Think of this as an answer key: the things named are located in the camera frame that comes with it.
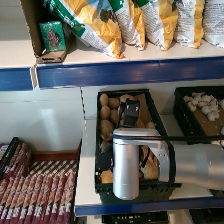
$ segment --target store shelf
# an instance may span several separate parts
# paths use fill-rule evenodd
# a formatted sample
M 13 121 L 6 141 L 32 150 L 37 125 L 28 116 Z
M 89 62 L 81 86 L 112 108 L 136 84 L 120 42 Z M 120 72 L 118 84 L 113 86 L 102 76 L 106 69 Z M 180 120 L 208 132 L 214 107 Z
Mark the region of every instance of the store shelf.
M 118 60 L 76 40 L 63 64 L 38 65 L 40 88 L 222 78 L 224 49 L 202 43 L 200 49 L 175 43 L 167 52 L 151 43 L 140 52 L 125 45 L 126 58 Z
M 193 224 L 191 215 L 188 210 L 168 211 L 170 224 Z M 88 216 L 79 218 L 78 224 L 102 224 L 101 216 Z
M 173 115 L 162 116 L 169 135 L 182 135 Z M 83 132 L 75 198 L 76 216 L 138 213 L 147 211 L 166 211 L 189 208 L 223 207 L 223 198 L 214 198 L 204 188 L 186 185 L 175 189 L 168 201 L 125 205 L 104 205 L 100 195 L 95 193 L 94 167 L 96 120 L 86 120 Z
M 0 91 L 32 90 L 35 57 L 19 2 L 1 2 L 0 30 Z

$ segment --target white shelf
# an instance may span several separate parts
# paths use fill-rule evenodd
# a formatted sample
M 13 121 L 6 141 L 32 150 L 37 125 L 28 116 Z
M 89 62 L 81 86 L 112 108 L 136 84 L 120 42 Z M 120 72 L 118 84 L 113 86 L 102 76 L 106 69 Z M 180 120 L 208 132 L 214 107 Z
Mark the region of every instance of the white shelf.
M 201 58 L 224 56 L 224 49 L 217 48 L 202 40 L 200 49 L 183 47 L 173 41 L 168 51 L 161 51 L 154 44 L 147 42 L 144 51 L 138 51 L 134 46 L 123 44 L 124 58 L 116 59 L 109 57 L 93 47 L 86 47 L 80 40 L 75 40 L 65 58 L 63 65 L 71 64 L 92 64 L 107 62 L 125 62 L 125 61 L 146 61 L 163 59 L 181 59 L 181 58 Z
M 0 30 L 0 68 L 33 66 L 36 59 L 20 6 L 0 6 Z
M 174 115 L 162 115 L 161 117 L 168 135 L 182 135 Z M 100 195 L 95 193 L 95 145 L 96 119 L 86 120 L 79 162 L 75 207 L 91 207 L 93 205 L 104 206 L 100 200 Z M 181 188 L 174 190 L 170 199 L 200 198 L 211 196 L 211 193 L 207 189 L 194 185 L 183 184 Z

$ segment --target cardboard box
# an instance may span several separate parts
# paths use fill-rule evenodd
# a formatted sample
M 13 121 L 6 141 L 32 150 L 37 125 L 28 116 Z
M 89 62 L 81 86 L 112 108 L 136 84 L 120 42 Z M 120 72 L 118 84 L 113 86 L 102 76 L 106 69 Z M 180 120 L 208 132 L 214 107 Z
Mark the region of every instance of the cardboard box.
M 42 52 L 45 49 L 44 41 L 41 35 L 39 23 L 56 21 L 58 18 L 51 15 L 38 0 L 20 0 L 23 13 L 26 19 L 27 29 L 30 34 L 30 39 L 33 45 L 34 55 L 37 63 L 54 63 L 62 62 L 67 54 L 67 50 L 74 39 L 74 35 L 71 34 L 70 40 L 66 46 L 65 51 L 55 52 Z

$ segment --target potato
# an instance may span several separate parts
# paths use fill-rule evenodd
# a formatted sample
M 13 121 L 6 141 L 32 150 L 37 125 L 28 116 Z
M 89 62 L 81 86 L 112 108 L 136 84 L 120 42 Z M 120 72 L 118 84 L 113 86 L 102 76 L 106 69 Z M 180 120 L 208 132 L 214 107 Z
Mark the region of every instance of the potato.
M 127 98 L 129 98 L 130 100 L 135 101 L 135 98 L 133 96 L 128 95 L 128 94 L 125 94 L 125 95 L 123 95 L 123 96 L 120 97 L 120 102 L 125 103 Z
M 110 109 L 117 109 L 120 106 L 120 101 L 117 98 L 109 98 L 108 99 L 108 106 Z
M 149 122 L 147 125 L 146 125 L 146 128 L 150 128 L 150 129 L 156 129 L 156 126 L 153 122 Z
M 100 149 L 102 150 L 106 145 L 110 144 L 110 142 L 103 140 L 101 145 L 100 145 Z
M 151 160 L 147 160 L 145 167 L 141 167 L 141 171 L 146 180 L 158 179 L 157 165 Z
M 112 140 L 110 134 L 114 130 L 114 125 L 108 120 L 101 120 L 100 121 L 100 133 L 104 140 L 110 141 Z
M 138 118 L 137 121 L 137 128 L 145 128 L 145 125 L 140 118 Z
M 104 105 L 108 105 L 108 96 L 107 96 L 107 94 L 103 93 L 100 96 L 99 102 L 100 102 L 100 106 L 101 107 L 103 107 Z
M 110 111 L 110 120 L 114 125 L 117 125 L 118 122 L 118 112 L 117 110 L 113 109 Z
M 110 117 L 110 108 L 107 105 L 104 105 L 100 110 L 100 119 L 108 120 Z
M 100 175 L 100 181 L 102 184 L 113 183 L 113 173 L 110 170 L 103 171 Z

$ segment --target white wall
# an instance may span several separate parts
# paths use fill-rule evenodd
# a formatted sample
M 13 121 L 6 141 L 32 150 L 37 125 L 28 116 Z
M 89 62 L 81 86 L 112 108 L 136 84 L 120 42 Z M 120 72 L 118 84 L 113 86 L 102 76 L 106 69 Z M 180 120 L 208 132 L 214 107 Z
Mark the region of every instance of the white wall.
M 17 136 L 33 150 L 73 150 L 83 127 L 80 88 L 0 92 L 0 142 Z

